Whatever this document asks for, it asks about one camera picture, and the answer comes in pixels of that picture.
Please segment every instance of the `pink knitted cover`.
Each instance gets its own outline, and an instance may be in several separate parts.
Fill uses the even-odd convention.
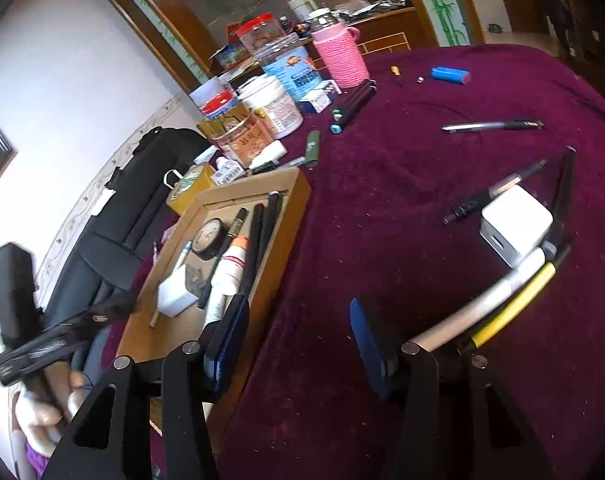
[[[369,78],[367,65],[354,40],[359,34],[357,28],[347,27],[333,38],[313,42],[331,77],[341,88],[357,86]]]

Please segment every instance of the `glue bottle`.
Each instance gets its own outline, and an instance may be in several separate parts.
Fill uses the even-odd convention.
[[[245,255],[249,239],[246,236],[234,238],[225,251],[212,277],[212,293],[207,302],[204,325],[222,319],[227,296],[233,296],[240,288],[242,271],[245,268]]]

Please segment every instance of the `yellow tube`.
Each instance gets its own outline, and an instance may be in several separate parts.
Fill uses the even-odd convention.
[[[494,335],[500,332],[505,326],[512,322],[524,308],[540,293],[540,291],[550,282],[556,273],[556,267],[549,262],[545,264],[531,281],[513,298],[500,314],[495,316],[484,327],[474,333],[471,339],[476,348],[484,345]]]

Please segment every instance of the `red lid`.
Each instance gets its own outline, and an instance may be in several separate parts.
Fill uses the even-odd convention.
[[[214,113],[218,108],[222,108],[225,104],[231,101],[233,97],[234,96],[231,93],[231,90],[226,89],[224,92],[219,93],[214,98],[205,102],[204,106],[202,107],[202,113],[206,115]]]
[[[268,20],[272,20],[273,18],[274,18],[274,16],[271,12],[267,12],[266,14],[261,14],[257,18],[254,18],[253,20],[249,20],[247,23],[240,25],[236,29],[236,34],[238,36],[244,36],[247,32],[251,32],[251,29],[254,28],[256,25],[262,25],[263,23],[266,23],[266,22],[268,22]]]

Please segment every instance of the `white power adapter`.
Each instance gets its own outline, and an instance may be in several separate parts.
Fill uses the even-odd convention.
[[[513,186],[482,210],[480,234],[515,269],[549,230],[553,216],[520,186]]]

